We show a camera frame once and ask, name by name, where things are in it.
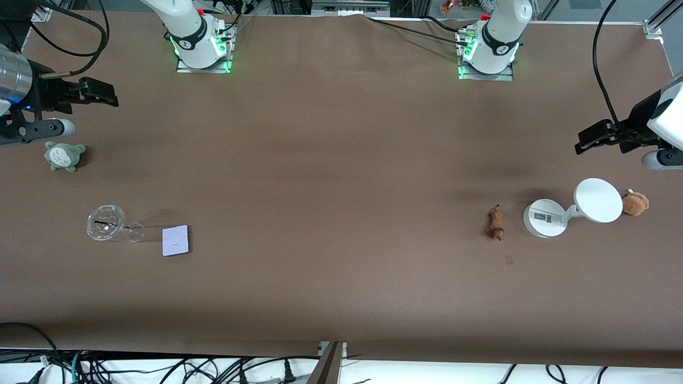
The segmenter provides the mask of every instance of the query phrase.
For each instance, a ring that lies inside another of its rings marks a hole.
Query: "green plush toy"
[[[45,143],[45,159],[50,163],[50,169],[55,171],[64,168],[69,172],[76,171],[76,164],[81,159],[81,154],[85,152],[85,146],[70,146],[69,144],[55,144],[52,141]]]

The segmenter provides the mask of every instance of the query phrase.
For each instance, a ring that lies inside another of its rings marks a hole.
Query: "stuffed animal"
[[[55,144],[52,141],[45,143],[45,159],[50,163],[50,169],[55,171],[64,168],[69,172],[76,171],[76,164],[81,159],[81,154],[85,152],[85,146],[70,146],[69,144]]]
[[[503,230],[503,213],[498,210],[499,206],[500,204],[488,211],[488,235],[494,240],[502,241],[505,231]]]
[[[624,213],[630,216],[639,216],[650,207],[650,201],[644,194],[628,190],[629,194],[624,196]]]

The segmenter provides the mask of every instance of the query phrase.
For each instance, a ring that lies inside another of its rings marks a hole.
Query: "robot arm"
[[[529,0],[498,0],[491,19],[468,26],[476,30],[476,41],[463,58],[481,73],[503,72],[514,60],[519,37],[532,15]]]
[[[200,14],[192,0],[141,0],[161,18],[178,57],[191,68],[207,68],[227,53],[225,21]]]
[[[617,144],[622,153],[658,146],[643,156],[645,168],[683,169],[683,72],[636,104],[625,120],[602,120],[581,131],[576,154]]]
[[[71,114],[71,104],[92,102],[119,105],[110,84],[90,77],[82,77],[78,83],[41,77],[51,73],[50,68],[0,44],[0,146],[73,134],[70,120],[43,120],[45,111]],[[24,113],[32,113],[33,121],[27,121]]]

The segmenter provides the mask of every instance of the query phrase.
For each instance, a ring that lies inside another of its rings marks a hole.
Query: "white floor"
[[[195,360],[195,365],[204,362]],[[235,359],[216,360],[220,370],[225,369]],[[108,370],[156,370],[166,368],[178,362],[177,359],[164,360],[119,360],[108,361],[104,366]],[[292,360],[294,376],[310,374],[316,364],[315,360]],[[405,361],[345,361],[341,369],[339,384],[357,384],[370,379],[368,384],[496,384],[499,383],[507,369],[505,364],[458,364],[458,363],[420,363]],[[41,363],[0,364],[0,384],[26,383],[42,367]],[[215,368],[207,364],[209,374]],[[595,384],[600,367],[563,366],[566,380],[571,384]],[[159,383],[166,370],[139,374],[112,374],[113,384],[148,384]],[[274,362],[265,364],[246,372],[250,383],[263,383],[275,378],[282,379],[283,364]],[[178,384],[184,376],[183,369],[176,370],[166,384]],[[71,383],[71,375],[66,373],[67,383]],[[204,384],[209,380],[197,375],[188,384]],[[555,383],[546,373],[544,366],[520,365],[513,371],[507,384],[551,384]],[[682,384],[683,370],[651,369],[651,368],[609,368],[602,378],[602,384]],[[61,375],[54,366],[46,369],[40,384],[61,384]]]

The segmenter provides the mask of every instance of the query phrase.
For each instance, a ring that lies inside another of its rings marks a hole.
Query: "white lamp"
[[[599,178],[580,182],[574,190],[574,203],[565,210],[553,200],[536,200],[524,211],[524,225],[532,235],[550,238],[562,234],[573,217],[586,217],[596,223],[610,223],[623,211],[619,191]]]

